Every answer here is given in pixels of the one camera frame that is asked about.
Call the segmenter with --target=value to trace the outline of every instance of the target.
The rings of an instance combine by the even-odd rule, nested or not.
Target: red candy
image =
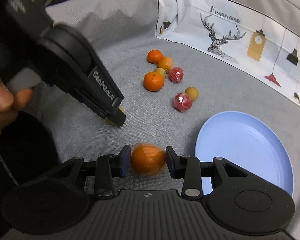
[[[173,83],[178,83],[183,79],[183,70],[181,67],[173,67],[170,69],[170,80]]]
[[[183,112],[190,109],[192,100],[186,93],[177,94],[173,100],[173,107]]]

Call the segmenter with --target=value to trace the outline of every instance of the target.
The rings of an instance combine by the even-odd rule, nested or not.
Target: antler
[[[214,23],[211,25],[211,27],[209,27],[209,23],[207,23],[207,19],[208,19],[210,16],[212,16],[212,14],[206,16],[206,17],[204,18],[204,20],[202,20],[202,14],[200,13],[200,18],[201,18],[201,21],[202,21],[203,26],[204,26],[211,34],[214,35],[214,34],[216,33],[216,31],[213,29]]]
[[[240,31],[237,27],[237,35],[234,35],[233,37],[231,37],[231,30],[229,30],[229,35],[227,36],[223,36],[222,39],[220,39],[221,41],[237,41],[237,40],[240,40],[244,35],[246,35],[246,32],[240,36]]]

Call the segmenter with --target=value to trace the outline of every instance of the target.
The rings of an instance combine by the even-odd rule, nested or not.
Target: white seam line
[[[0,154],[0,161],[2,163],[2,165],[4,166],[6,172],[9,174],[10,178],[12,179],[12,181],[14,182],[14,184],[16,184],[16,186],[19,186],[18,181],[16,180],[16,178],[13,176],[12,172],[9,170],[8,166],[6,165],[4,159],[2,158],[1,154]]]

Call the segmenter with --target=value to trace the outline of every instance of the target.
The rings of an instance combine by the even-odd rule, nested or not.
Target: plate rim
[[[280,140],[280,138],[277,136],[277,134],[276,134],[269,126],[267,126],[264,122],[262,122],[261,120],[259,120],[258,118],[254,117],[254,116],[251,115],[251,114],[247,114],[247,113],[240,112],[240,111],[223,111],[223,112],[220,112],[220,113],[217,113],[217,114],[214,114],[213,116],[211,116],[211,117],[210,117],[210,118],[202,125],[202,127],[200,128],[200,131],[199,131],[198,136],[197,136],[197,140],[196,140],[196,142],[195,142],[194,155],[196,156],[197,146],[198,146],[198,138],[199,138],[199,136],[201,135],[201,133],[202,133],[204,127],[207,125],[207,123],[208,123],[211,119],[217,117],[218,115],[221,115],[221,114],[229,114],[229,113],[243,114],[243,115],[247,115],[247,116],[249,116],[249,117],[252,117],[253,119],[255,119],[255,120],[259,121],[260,123],[262,123],[266,128],[268,128],[268,129],[275,135],[275,137],[278,139],[278,141],[279,141],[279,142],[281,143],[281,145],[283,146],[283,149],[285,150],[285,153],[286,153],[286,155],[287,155],[287,157],[288,157],[288,160],[289,160],[289,163],[290,163],[291,172],[292,172],[292,194],[291,194],[291,197],[293,197],[293,194],[294,194],[294,185],[295,185],[295,183],[294,183],[294,172],[293,172],[293,167],[292,167],[291,159],[290,159],[290,156],[289,156],[289,154],[288,154],[287,149],[285,148],[284,144],[282,143],[282,141]]]

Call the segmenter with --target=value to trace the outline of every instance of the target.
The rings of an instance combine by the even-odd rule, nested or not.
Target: human hand
[[[18,111],[27,106],[32,93],[32,89],[26,89],[13,96],[0,79],[0,135],[2,129],[16,119]]]

